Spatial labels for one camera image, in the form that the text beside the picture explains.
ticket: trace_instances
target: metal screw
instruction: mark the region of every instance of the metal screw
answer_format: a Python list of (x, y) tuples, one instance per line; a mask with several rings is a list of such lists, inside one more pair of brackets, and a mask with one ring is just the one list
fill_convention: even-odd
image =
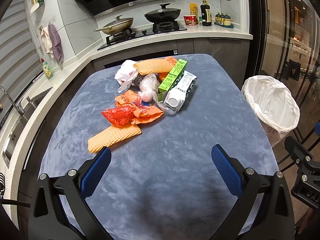
[(246, 171), (246, 173), (248, 173), (249, 175), (254, 174), (254, 169), (252, 169), (252, 168), (247, 168), (245, 171)]
[(42, 173), (39, 178), (40, 179), (45, 179), (46, 177), (47, 177), (47, 175), (45, 173)]
[(68, 172), (68, 175), (69, 175), (70, 177), (72, 177), (72, 176), (74, 176), (76, 173), (77, 173), (76, 170), (70, 170), (70, 171)]
[(283, 173), (281, 171), (278, 171), (276, 174), (277, 174), (278, 178), (282, 178), (283, 177)]

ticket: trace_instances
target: purple towel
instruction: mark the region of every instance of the purple towel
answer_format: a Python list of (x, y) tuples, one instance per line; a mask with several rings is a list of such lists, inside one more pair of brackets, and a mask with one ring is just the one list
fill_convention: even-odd
[(60, 63), (60, 60), (63, 56), (62, 48), (61, 48), (61, 39), (56, 30), (56, 27), (52, 24), (48, 25), (49, 36), (52, 41), (52, 51), (54, 58), (56, 59), (57, 63)]

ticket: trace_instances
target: sink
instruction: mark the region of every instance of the sink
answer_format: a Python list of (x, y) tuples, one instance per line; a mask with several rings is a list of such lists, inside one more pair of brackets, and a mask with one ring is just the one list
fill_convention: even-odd
[(46, 94), (50, 91), (51, 88), (43, 91), (39, 95), (31, 98), (30, 102), (26, 105), (24, 109), (23, 116), (20, 116), (19, 119), (15, 122), (12, 126), (10, 133), (5, 141), (3, 150), (2, 150), (2, 157), (4, 159), (5, 164), (9, 168), (10, 160), (14, 151), (14, 148), (17, 144), (17, 141), (25, 128), (28, 120), (30, 119), (33, 112), (36, 110), (37, 106), (40, 104), (42, 99), (46, 96)]

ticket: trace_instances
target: table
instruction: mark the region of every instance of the table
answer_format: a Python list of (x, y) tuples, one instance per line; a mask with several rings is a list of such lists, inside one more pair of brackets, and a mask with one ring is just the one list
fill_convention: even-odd
[[(115, 240), (209, 239), (237, 199), (211, 160), (217, 143), (245, 168), (267, 175), (278, 171), (259, 120), (218, 62), (205, 54), (176, 58), (187, 60), (186, 70), (198, 77), (189, 103), (176, 115), (139, 125), (141, 135), (111, 146), (111, 164), (86, 198)], [(86, 80), (52, 135), (40, 173), (62, 176), (94, 157), (87, 140), (110, 126), (100, 112), (114, 107), (118, 69)], [(62, 202), (76, 224), (65, 197)], [(255, 205), (246, 225), (257, 210)]]

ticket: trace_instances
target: trash bin liner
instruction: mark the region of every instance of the trash bin liner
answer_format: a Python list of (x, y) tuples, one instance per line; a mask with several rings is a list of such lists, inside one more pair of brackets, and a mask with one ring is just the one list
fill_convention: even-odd
[(259, 118), (271, 147), (297, 127), (300, 110), (289, 89), (270, 76), (248, 78), (241, 92)]

